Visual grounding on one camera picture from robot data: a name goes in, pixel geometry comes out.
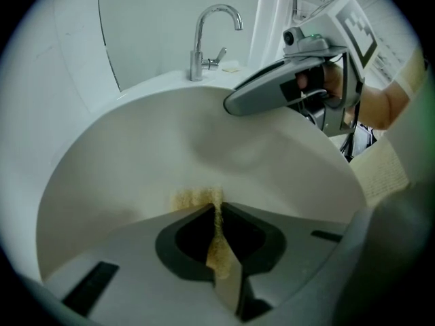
chrome faucet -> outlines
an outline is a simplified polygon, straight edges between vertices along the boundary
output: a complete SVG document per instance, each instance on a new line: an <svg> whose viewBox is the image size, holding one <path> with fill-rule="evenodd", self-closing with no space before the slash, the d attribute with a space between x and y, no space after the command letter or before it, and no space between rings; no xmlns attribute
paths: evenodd
<svg viewBox="0 0 435 326"><path fill-rule="evenodd" d="M201 39L203 38L203 26L205 19L214 12L226 12L234 21L235 30L243 30L242 17L238 11L229 5L212 5L204 10L199 16L195 30L195 44L193 51L190 51L190 81L201 81L203 79L203 69L217 70L219 62L226 54L226 48L223 47L216 59L203 59L201 52Z"/></svg>

white wall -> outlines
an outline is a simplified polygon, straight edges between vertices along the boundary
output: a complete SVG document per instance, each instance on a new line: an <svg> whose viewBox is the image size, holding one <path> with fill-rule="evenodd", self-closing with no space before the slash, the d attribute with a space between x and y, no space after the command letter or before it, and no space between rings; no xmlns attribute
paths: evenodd
<svg viewBox="0 0 435 326"><path fill-rule="evenodd" d="M277 10L279 8L281 8L282 12L288 10L287 7L283 8L283 6L280 6L279 1L280 0L258 0L254 35L252 37L251 50L247 63L250 69L261 69L268 64L267 62L270 63L271 60L268 59L271 53L270 48L278 47L279 40L273 37L275 36L274 26L276 25L276 18L280 16L277 14Z"/></svg>
<svg viewBox="0 0 435 326"><path fill-rule="evenodd" d="M381 76L374 69L369 69L367 71L365 84L380 90L384 89L388 85L387 80L381 78Z"/></svg>
<svg viewBox="0 0 435 326"><path fill-rule="evenodd" d="M204 57L215 58L227 47L226 60L246 65L258 0L99 0L107 52L120 89L187 69L196 21L216 3L236 8L245 28L235 31L228 14L210 16L204 26Z"/></svg>
<svg viewBox="0 0 435 326"><path fill-rule="evenodd" d="M120 96L97 0L38 0L0 62L0 242L40 280L39 201L71 139Z"/></svg>

hand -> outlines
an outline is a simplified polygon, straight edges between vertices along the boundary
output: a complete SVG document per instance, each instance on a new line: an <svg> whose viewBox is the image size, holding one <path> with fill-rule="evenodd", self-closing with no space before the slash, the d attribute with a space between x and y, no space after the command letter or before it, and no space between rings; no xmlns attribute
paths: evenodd
<svg viewBox="0 0 435 326"><path fill-rule="evenodd" d="M334 63L326 63L323 68L325 75L324 89L328 93L341 98L343 94L343 70ZM296 80L301 90L307 87L308 77L304 73L297 73Z"/></svg>

soap bar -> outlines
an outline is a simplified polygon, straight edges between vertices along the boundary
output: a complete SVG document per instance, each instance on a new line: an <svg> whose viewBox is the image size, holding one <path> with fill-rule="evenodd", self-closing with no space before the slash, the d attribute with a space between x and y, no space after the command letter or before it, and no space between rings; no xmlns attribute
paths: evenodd
<svg viewBox="0 0 435 326"><path fill-rule="evenodd" d="M226 69L222 69L222 71L225 71L227 73L235 73L236 71L240 71L239 68L226 68Z"/></svg>

black slot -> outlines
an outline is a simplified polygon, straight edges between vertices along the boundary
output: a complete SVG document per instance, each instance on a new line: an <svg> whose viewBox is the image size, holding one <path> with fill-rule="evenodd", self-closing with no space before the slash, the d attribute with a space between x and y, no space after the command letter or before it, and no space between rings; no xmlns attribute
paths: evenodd
<svg viewBox="0 0 435 326"><path fill-rule="evenodd" d="M215 209L210 207L208 211L178 230L175 243L185 255L205 264L214 234Z"/></svg>
<svg viewBox="0 0 435 326"><path fill-rule="evenodd" d="M340 242L341 238L343 237L340 234L329 233L329 232L319 231L319 230L312 231L311 235L324 240L329 240L330 242Z"/></svg>
<svg viewBox="0 0 435 326"><path fill-rule="evenodd" d="M281 88L282 94L284 95L284 98L287 102L292 102L296 100L300 100L300 88L298 86L298 81L296 78L291 79L290 81L284 82L283 84L280 84L279 87Z"/></svg>
<svg viewBox="0 0 435 326"><path fill-rule="evenodd" d="M287 246L281 230L229 203L222 205L222 219L224 236L243 272L247 276L270 272Z"/></svg>
<svg viewBox="0 0 435 326"><path fill-rule="evenodd" d="M119 266L115 264L99 262L62 303L76 313L87 316L118 269Z"/></svg>

